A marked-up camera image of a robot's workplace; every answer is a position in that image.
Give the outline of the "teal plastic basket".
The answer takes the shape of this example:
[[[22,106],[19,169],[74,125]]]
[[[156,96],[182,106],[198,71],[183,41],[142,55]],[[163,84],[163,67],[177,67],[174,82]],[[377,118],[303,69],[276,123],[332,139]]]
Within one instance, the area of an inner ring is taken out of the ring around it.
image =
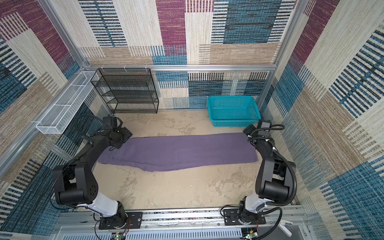
[[[208,111],[214,127],[247,127],[261,119],[251,96],[208,97]]]

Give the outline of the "purple trousers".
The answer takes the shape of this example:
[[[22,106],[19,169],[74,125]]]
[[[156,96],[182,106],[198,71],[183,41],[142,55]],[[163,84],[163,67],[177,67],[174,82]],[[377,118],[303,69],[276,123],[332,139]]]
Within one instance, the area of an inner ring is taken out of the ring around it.
[[[257,162],[247,139],[243,133],[133,138],[118,150],[104,150],[98,162],[147,172]]]

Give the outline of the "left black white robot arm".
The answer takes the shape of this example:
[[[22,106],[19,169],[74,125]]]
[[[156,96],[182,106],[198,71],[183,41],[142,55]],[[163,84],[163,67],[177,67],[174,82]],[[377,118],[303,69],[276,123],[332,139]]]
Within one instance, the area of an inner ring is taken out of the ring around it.
[[[101,223],[120,229],[127,224],[128,217],[119,201],[106,197],[92,168],[107,148],[117,150],[133,134],[125,127],[94,132],[85,147],[69,162],[53,170],[53,191],[58,205],[68,208],[85,208],[99,214]]]

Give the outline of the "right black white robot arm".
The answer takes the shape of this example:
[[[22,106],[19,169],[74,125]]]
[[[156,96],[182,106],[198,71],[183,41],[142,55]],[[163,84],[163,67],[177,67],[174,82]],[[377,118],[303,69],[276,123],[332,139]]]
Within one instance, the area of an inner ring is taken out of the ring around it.
[[[259,120],[258,125],[249,125],[243,130],[248,141],[262,156],[262,163],[256,179],[255,192],[239,203],[239,222],[249,225],[256,222],[267,206],[282,207],[290,204],[297,193],[296,165],[278,151],[272,138],[272,131],[282,131],[284,125],[273,125]]]

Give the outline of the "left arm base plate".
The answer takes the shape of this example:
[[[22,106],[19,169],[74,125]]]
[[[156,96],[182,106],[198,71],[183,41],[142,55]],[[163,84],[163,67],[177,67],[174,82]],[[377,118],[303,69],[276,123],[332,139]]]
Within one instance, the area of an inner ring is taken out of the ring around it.
[[[143,212],[126,212],[122,217],[101,218],[99,230],[139,229],[142,224]]]

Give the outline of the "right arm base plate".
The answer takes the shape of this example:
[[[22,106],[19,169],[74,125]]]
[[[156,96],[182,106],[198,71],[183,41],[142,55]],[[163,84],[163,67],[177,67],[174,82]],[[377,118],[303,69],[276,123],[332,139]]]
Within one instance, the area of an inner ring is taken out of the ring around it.
[[[238,209],[234,208],[225,208],[221,210],[221,215],[224,217],[226,226],[266,224],[265,217],[253,213],[240,212]]]

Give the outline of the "aluminium mounting rail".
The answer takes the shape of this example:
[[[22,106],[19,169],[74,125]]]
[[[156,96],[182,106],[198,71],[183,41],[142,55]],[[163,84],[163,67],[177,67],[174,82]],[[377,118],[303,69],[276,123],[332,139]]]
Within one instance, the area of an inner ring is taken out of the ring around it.
[[[143,212],[139,229],[99,230],[98,216],[91,212],[63,213],[58,218],[51,240],[254,240],[269,230],[267,240],[315,240],[315,231],[302,206],[282,208],[283,220],[292,232],[287,237],[275,224],[279,211],[262,215],[264,225],[226,226],[220,208],[130,210]]]

